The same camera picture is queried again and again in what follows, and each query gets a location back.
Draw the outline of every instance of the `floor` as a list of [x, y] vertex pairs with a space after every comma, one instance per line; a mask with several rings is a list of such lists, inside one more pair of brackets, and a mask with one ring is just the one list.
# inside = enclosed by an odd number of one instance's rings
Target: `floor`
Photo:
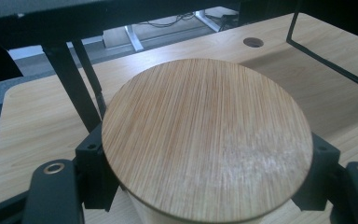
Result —
[[[211, 16], [216, 24], [221, 25], [222, 21], [219, 18], [221, 18], [222, 15], [234, 15], [236, 12], [227, 8], [216, 7], [207, 9], [206, 14]], [[177, 19], [175, 16], [151, 21], [150, 23], [154, 26], [144, 24], [143, 22], [142, 24], [133, 24], [132, 28], [140, 39], [144, 50], [214, 33], [212, 29], [191, 15], [186, 15], [179, 21], [177, 21]], [[233, 26], [228, 24], [225, 26], [225, 29], [232, 27]], [[85, 45], [86, 51], [93, 64], [137, 53], [128, 39], [124, 27], [105, 31], [101, 38], [96, 39], [97, 41]], [[72, 49], [71, 51], [73, 52], [76, 64], [80, 66], [75, 52]], [[0, 104], [3, 103], [5, 92], [11, 87], [55, 74], [44, 54], [37, 54], [25, 58], [20, 57], [15, 60], [15, 63], [20, 68], [24, 77], [0, 82]]]

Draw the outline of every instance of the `bamboo lid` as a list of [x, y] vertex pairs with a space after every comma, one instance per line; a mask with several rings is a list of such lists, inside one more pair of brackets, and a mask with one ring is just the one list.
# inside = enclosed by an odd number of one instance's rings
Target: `bamboo lid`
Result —
[[121, 183], [160, 213], [245, 221], [288, 201], [310, 168], [310, 127], [272, 80], [188, 59], [143, 71], [113, 97], [103, 148]]

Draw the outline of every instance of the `black metal leg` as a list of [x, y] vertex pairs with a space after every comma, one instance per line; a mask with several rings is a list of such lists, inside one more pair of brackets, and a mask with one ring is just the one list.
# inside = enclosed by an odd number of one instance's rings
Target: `black metal leg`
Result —
[[66, 43], [49, 44], [42, 47], [90, 133], [101, 122], [101, 119]]
[[348, 70], [336, 65], [335, 63], [327, 61], [326, 59], [322, 58], [321, 56], [319, 56], [316, 53], [312, 52], [311, 50], [307, 49], [306, 47], [298, 44], [296, 41], [294, 41], [292, 39], [292, 34], [293, 34], [294, 29], [295, 29], [296, 20], [297, 20], [297, 17], [298, 17], [298, 13], [299, 13], [299, 11], [301, 9], [302, 2], [303, 2], [303, 0], [299, 0], [298, 3], [297, 3], [295, 15], [293, 16], [292, 23], [291, 23], [290, 29], [289, 29], [289, 33], [287, 34], [287, 37], [286, 37], [286, 42], [288, 44], [292, 45], [293, 47], [301, 50], [302, 52], [306, 53], [307, 55], [309, 55], [313, 59], [317, 60], [318, 62], [328, 66], [329, 68], [331, 68], [331, 69], [335, 70], [336, 72], [340, 73], [342, 76], [347, 77], [348, 79], [350, 79], [353, 82], [358, 84], [358, 76], [356, 76], [355, 74], [349, 72]]
[[103, 89], [101, 88], [100, 81], [98, 80], [97, 75], [95, 74], [95, 71], [92, 68], [90, 58], [87, 55], [86, 49], [84, 48], [81, 40], [73, 41], [72, 44], [74, 45], [77, 57], [79, 58], [83, 66], [84, 72], [86, 73], [86, 76], [89, 79], [89, 84], [94, 90], [95, 97], [97, 99], [97, 104], [100, 109], [101, 117], [103, 118], [104, 113], [106, 111], [106, 104], [103, 99]]

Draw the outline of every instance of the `cylindrical container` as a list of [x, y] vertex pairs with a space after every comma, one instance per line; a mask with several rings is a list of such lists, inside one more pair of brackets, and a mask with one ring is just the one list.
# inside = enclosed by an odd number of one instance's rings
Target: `cylindrical container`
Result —
[[272, 80], [187, 59], [147, 69], [115, 94], [103, 149], [145, 224], [252, 223], [296, 193], [312, 139]]

